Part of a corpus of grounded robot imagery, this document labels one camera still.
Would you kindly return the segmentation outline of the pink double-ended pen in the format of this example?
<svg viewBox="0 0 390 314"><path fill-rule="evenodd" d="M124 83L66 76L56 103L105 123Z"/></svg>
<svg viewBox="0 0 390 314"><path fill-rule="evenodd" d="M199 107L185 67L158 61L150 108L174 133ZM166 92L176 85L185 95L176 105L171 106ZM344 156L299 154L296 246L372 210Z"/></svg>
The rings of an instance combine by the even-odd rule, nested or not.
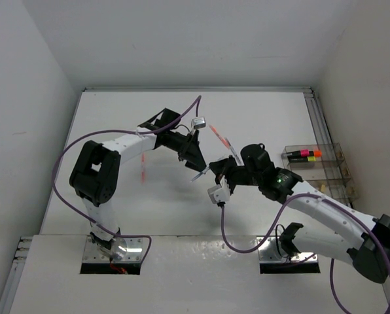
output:
<svg viewBox="0 0 390 314"><path fill-rule="evenodd" d="M141 184L145 183L146 180L146 166L145 166L145 153L141 154Z"/></svg>

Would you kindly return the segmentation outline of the pink black highlighter marker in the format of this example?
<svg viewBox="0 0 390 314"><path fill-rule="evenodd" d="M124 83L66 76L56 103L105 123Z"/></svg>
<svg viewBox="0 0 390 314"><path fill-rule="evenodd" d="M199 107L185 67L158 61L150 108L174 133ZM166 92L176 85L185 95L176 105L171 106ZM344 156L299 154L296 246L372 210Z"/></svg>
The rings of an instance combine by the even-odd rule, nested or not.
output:
<svg viewBox="0 0 390 314"><path fill-rule="evenodd" d="M288 158L300 158L300 157L307 157L309 155L310 155L310 151L308 149L296 150L287 153Z"/></svg>

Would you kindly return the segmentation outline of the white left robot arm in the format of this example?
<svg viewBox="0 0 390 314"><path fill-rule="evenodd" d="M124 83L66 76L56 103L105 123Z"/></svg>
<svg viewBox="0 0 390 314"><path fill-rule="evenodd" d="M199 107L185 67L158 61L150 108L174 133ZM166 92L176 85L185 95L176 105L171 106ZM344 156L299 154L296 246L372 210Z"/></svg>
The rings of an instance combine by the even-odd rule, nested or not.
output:
<svg viewBox="0 0 390 314"><path fill-rule="evenodd" d="M193 118L186 135L176 131L180 121L178 113L163 109L135 131L111 141L87 141L83 145L69 184L82 199L91 218L90 236L103 252L118 254L124 248L116 239L120 228L111 202L124 162L146 151L166 147L176 152L179 161L191 170L202 172L207 167L198 140L199 130L206 126L205 118Z"/></svg>

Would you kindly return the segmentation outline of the yellow black highlighter marker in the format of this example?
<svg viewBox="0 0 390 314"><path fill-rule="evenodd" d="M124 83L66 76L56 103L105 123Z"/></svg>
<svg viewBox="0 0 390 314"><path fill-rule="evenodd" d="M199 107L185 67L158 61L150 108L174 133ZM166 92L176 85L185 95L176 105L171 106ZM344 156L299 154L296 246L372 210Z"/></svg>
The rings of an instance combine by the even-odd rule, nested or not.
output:
<svg viewBox="0 0 390 314"><path fill-rule="evenodd" d="M299 158L289 158L290 164L309 163L309 162L316 162L316 157L305 156L305 157L299 157Z"/></svg>

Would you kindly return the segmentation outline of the orange black highlighter marker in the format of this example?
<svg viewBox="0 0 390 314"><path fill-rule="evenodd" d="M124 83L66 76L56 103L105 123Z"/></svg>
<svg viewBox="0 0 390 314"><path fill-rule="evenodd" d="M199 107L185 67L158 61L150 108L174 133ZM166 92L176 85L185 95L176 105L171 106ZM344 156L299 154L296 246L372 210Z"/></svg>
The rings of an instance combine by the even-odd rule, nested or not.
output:
<svg viewBox="0 0 390 314"><path fill-rule="evenodd" d="M315 150L315 151L313 152L313 155L314 155L315 157L317 157L317 158L320 158L320 157L322 156L322 152L321 152L320 150Z"/></svg>

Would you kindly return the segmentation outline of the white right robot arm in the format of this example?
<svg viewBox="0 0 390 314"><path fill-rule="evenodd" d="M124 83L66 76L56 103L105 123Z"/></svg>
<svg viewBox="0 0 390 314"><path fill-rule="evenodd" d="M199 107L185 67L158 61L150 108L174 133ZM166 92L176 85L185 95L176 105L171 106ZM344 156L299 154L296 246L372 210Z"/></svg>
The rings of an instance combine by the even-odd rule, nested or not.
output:
<svg viewBox="0 0 390 314"><path fill-rule="evenodd" d="M224 207L238 185L255 186L267 199L330 229L320 234L302 223L289 224L277 241L284 253L321 254L353 266L372 282L390 279L390 216L376 218L328 197L301 176L276 167L263 144L244 147L241 159L242 165L233 156L210 163L216 185L208 194L214 204Z"/></svg>

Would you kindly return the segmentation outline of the blue ballpoint pen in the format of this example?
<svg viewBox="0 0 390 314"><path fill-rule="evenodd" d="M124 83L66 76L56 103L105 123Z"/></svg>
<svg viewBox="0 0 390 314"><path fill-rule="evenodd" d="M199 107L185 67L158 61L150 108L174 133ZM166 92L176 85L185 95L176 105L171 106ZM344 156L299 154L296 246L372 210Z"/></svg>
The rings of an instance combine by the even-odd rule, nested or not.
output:
<svg viewBox="0 0 390 314"><path fill-rule="evenodd" d="M209 170L210 170L210 167L207 166L204 170L202 170L202 171L199 172L197 175L195 175L190 181L191 181L191 182L196 181L196 180L199 179L201 176L205 175Z"/></svg>

